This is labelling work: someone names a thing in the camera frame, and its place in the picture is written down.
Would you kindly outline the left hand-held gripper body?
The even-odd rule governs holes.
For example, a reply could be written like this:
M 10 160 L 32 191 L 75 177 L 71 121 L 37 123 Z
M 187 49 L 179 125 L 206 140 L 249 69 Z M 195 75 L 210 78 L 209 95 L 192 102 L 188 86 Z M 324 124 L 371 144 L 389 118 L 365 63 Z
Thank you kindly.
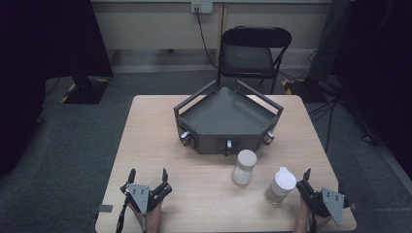
M 172 191 L 172 187 L 168 182 L 163 182 L 154 190 L 150 190 L 145 184 L 127 183 L 120 190 L 136 211 L 146 214 L 163 201 Z

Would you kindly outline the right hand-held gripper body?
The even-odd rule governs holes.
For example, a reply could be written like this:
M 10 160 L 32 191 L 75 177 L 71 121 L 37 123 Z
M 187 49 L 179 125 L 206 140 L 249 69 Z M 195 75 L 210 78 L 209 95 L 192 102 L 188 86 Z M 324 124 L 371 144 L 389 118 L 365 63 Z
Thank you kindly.
M 330 216 L 336 225 L 342 224 L 343 210 L 351 206 L 351 202 L 344 194 L 326 187 L 315 191 L 306 180 L 299 181 L 296 188 L 315 216 Z

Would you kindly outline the white jar with lid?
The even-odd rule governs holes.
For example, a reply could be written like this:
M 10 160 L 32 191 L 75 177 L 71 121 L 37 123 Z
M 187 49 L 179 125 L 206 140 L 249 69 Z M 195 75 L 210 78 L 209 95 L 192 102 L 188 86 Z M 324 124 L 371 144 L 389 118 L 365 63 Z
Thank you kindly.
M 280 204 L 295 188 L 296 178 L 287 167 L 280 167 L 265 191 L 266 199 L 274 205 Z

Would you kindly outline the white shaker bottle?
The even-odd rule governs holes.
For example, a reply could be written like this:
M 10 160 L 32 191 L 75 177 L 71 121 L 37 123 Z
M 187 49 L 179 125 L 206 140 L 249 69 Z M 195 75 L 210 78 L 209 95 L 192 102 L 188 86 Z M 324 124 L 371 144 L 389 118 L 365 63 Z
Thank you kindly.
M 247 185 L 252 179 L 253 169 L 257 162 L 257 155 L 252 150 L 241 150 L 231 174 L 233 181 L 240 185 Z

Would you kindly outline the dark grey corner rack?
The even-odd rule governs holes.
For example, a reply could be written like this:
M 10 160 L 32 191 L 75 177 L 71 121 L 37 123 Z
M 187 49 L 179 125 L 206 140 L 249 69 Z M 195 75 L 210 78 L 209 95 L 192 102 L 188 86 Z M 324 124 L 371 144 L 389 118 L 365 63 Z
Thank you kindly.
M 236 87 L 212 81 L 174 108 L 178 137 L 188 131 L 189 144 L 200 154 L 224 154 L 231 140 L 231 154 L 256 151 L 263 136 L 274 128 L 283 107 L 239 81 Z

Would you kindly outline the person's left hand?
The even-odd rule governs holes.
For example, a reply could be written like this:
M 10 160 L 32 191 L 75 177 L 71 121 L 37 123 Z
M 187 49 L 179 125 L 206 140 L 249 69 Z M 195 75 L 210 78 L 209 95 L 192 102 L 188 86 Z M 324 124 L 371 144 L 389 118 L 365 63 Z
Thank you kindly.
M 146 233 L 159 233 L 161 228 L 161 205 L 159 203 L 153 210 L 146 214 L 146 224 L 147 232 Z M 128 208 L 136 216 L 140 224 L 143 223 L 143 215 L 136 211 L 131 204 L 128 205 Z

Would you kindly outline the person's right hand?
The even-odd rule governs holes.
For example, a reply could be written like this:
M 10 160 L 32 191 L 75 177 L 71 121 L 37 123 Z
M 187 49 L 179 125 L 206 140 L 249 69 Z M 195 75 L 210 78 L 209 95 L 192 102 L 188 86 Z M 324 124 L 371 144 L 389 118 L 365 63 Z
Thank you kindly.
M 303 198 L 300 198 L 300 206 L 295 217 L 295 224 L 293 228 L 293 233 L 307 233 L 307 223 L 310 216 L 310 210 L 306 205 Z M 317 223 L 317 228 L 323 228 L 331 220 L 331 217 L 315 216 L 315 221 Z

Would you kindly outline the black stand base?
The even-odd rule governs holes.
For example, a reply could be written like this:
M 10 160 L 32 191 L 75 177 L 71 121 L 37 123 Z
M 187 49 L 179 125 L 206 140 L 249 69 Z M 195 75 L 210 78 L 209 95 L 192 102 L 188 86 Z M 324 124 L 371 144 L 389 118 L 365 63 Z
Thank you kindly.
M 325 103 L 326 98 L 319 84 L 306 79 L 285 79 L 281 81 L 282 87 L 288 95 L 297 95 L 304 103 Z
M 85 88 L 78 88 L 75 84 L 72 84 L 62 97 L 61 103 L 97 105 L 100 103 L 109 83 L 109 79 L 96 78 L 90 79 L 89 86 Z

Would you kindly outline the black curtain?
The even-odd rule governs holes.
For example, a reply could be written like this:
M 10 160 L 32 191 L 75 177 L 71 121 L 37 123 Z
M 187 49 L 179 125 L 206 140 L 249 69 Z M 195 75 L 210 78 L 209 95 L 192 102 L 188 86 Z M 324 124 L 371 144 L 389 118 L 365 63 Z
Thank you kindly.
M 23 155 L 47 80 L 112 75 L 90 0 L 0 0 L 0 176 Z
M 334 68 L 412 180 L 412 0 L 356 0 Z

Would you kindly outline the black folding chair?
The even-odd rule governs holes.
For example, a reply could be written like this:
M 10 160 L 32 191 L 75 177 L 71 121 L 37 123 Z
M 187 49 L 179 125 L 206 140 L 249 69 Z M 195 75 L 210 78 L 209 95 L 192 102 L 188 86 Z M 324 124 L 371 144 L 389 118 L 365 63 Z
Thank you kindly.
M 222 77 L 271 80 L 270 93 L 277 82 L 283 55 L 292 34 L 280 27 L 240 25 L 226 30 L 220 43 L 217 82 Z

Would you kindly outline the grey hanging cloth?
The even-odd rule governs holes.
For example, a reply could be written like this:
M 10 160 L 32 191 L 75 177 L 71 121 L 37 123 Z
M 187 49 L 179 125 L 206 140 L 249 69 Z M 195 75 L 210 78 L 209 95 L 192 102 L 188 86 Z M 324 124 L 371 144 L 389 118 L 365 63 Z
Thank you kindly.
M 331 1 L 318 49 L 307 76 L 309 80 L 324 82 L 327 79 L 345 31 L 351 5 L 352 0 Z

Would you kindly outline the white wall socket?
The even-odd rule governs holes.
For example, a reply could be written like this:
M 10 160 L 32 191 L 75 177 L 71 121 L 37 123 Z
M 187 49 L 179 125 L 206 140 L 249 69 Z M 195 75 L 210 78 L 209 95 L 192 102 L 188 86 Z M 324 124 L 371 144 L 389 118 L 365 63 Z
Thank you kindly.
M 195 1 L 190 3 L 190 9 L 194 14 L 211 14 L 213 12 L 213 3 L 204 1 Z

